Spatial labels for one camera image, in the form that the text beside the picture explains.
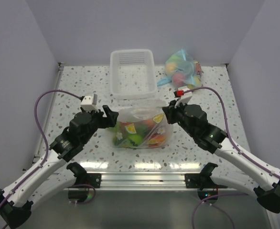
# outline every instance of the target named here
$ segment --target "plastic bag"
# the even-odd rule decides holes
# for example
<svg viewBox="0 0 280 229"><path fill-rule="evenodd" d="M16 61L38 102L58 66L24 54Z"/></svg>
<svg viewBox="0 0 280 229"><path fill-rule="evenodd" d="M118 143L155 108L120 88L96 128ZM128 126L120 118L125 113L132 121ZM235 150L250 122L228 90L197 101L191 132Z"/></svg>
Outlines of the plastic bag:
<svg viewBox="0 0 280 229"><path fill-rule="evenodd" d="M119 111L117 125L109 128L115 147L154 148L167 143L173 127L167 123L162 110L162 106L166 106L166 103L154 100L151 104Z"/></svg>
<svg viewBox="0 0 280 229"><path fill-rule="evenodd" d="M176 88L187 85L188 88L202 86L202 68L198 61L188 55L185 50L174 53L165 63L167 78L161 79L161 86L172 81Z"/></svg>

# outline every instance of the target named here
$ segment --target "white plastic basket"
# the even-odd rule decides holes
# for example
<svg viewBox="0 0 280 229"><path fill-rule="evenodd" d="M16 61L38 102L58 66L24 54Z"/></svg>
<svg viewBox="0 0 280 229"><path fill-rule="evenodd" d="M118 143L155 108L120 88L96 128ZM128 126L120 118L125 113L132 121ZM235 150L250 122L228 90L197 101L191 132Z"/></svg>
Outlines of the white plastic basket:
<svg viewBox="0 0 280 229"><path fill-rule="evenodd" d="M157 93L151 50L114 51L110 56L110 92L116 99L142 99Z"/></svg>

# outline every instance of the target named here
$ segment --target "terrazzo surface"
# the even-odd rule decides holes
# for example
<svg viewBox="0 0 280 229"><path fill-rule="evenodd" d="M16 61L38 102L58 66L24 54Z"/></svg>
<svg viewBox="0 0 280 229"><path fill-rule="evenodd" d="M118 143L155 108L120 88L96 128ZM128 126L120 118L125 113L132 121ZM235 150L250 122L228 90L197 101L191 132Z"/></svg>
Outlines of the terrazzo surface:
<svg viewBox="0 0 280 229"><path fill-rule="evenodd" d="M202 67L202 83L217 90L225 103L232 137L249 150L241 118L231 88L226 67ZM156 80L165 76L164 67L155 67ZM96 93L98 108L108 105L111 110L135 106L134 100L116 100L109 90L109 66L65 66L59 89L79 96ZM165 102L174 99L174 87L167 84L158 88L158 97ZM193 93L190 104L201 105L207 112L208 121L225 129L220 102L209 90ZM80 111L80 101L63 93L57 93L51 112L46 135L49 144L69 125L74 115ZM45 151L42 145L39 154ZM87 171L103 172L199 172L208 162L216 163L224 169L239 171L229 162L200 149L193 139L178 125L173 125L173 134L165 147L152 149L114 148L105 130L98 130L74 157Z"/></svg>

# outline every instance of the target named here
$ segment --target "bag of fruit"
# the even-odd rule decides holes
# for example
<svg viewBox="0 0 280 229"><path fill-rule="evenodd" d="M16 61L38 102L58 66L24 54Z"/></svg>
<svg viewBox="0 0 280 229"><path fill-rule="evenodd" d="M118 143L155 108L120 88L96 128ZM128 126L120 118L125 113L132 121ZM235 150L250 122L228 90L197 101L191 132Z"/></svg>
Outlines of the bag of fruit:
<svg viewBox="0 0 280 229"><path fill-rule="evenodd" d="M138 149L164 146L173 127L167 123L162 106L166 106L164 101L153 100L149 105L120 110L116 126L109 128L113 145Z"/></svg>

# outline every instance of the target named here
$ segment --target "blue plastic bag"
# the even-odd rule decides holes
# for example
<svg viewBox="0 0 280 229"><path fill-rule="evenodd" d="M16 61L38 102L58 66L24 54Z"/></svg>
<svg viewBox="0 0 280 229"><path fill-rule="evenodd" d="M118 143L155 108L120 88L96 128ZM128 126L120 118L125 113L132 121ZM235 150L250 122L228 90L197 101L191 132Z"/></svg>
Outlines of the blue plastic bag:
<svg viewBox="0 0 280 229"><path fill-rule="evenodd" d="M165 63L166 77L157 86L172 82L175 87L187 85L189 88L202 86L202 68L198 61L185 50L174 53Z"/></svg>

